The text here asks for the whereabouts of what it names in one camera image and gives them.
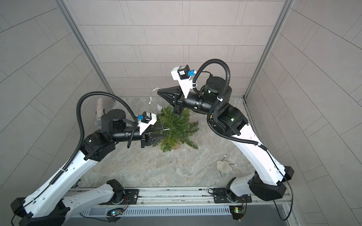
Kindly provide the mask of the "small green christmas tree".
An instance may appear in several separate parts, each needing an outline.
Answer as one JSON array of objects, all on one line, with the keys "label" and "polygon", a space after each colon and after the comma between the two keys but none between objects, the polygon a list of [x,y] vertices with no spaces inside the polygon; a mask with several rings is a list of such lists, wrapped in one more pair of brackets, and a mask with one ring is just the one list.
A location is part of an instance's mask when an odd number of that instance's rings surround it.
[{"label": "small green christmas tree", "polygon": [[158,134],[166,135],[166,138],[156,142],[153,147],[159,146],[162,152],[170,152],[174,147],[186,144],[197,150],[199,147],[191,138],[199,131],[199,122],[190,121],[191,111],[188,109],[181,115],[173,111],[174,108],[168,106],[157,114],[157,123],[162,127]]}]

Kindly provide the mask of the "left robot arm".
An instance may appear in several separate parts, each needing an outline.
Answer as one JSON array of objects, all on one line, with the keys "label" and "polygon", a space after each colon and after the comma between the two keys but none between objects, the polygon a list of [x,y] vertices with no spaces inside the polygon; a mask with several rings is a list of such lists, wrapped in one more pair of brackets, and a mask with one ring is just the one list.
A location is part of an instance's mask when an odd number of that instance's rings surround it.
[{"label": "left robot arm", "polygon": [[93,166],[115,150],[120,142],[140,141],[141,147],[152,146],[165,138],[156,134],[161,130],[154,113],[143,112],[135,121],[126,119],[125,111],[113,109],[101,116],[101,129],[81,138],[81,147],[74,159],[59,170],[60,177],[49,179],[26,198],[17,198],[11,204],[21,226],[61,226],[74,215],[98,204],[128,203],[123,186],[112,179],[98,188],[79,195],[66,196],[69,189]]}]

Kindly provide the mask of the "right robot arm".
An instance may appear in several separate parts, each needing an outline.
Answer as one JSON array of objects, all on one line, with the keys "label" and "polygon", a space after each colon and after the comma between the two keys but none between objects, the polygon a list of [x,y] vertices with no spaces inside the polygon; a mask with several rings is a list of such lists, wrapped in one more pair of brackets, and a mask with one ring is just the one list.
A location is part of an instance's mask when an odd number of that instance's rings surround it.
[{"label": "right robot arm", "polygon": [[[199,93],[189,91],[188,95],[184,95],[184,85],[181,85],[160,89],[157,94],[172,105],[178,115],[184,109],[206,115],[224,84],[223,78],[210,76]],[[227,87],[220,102],[221,107],[209,118],[210,124],[235,144],[253,165],[255,172],[243,178],[231,179],[224,195],[230,202],[237,202],[248,194],[254,194],[264,201],[281,199],[287,189],[284,182],[292,179],[294,170],[280,164],[260,142],[246,116],[229,104],[231,93],[232,88]]]}]

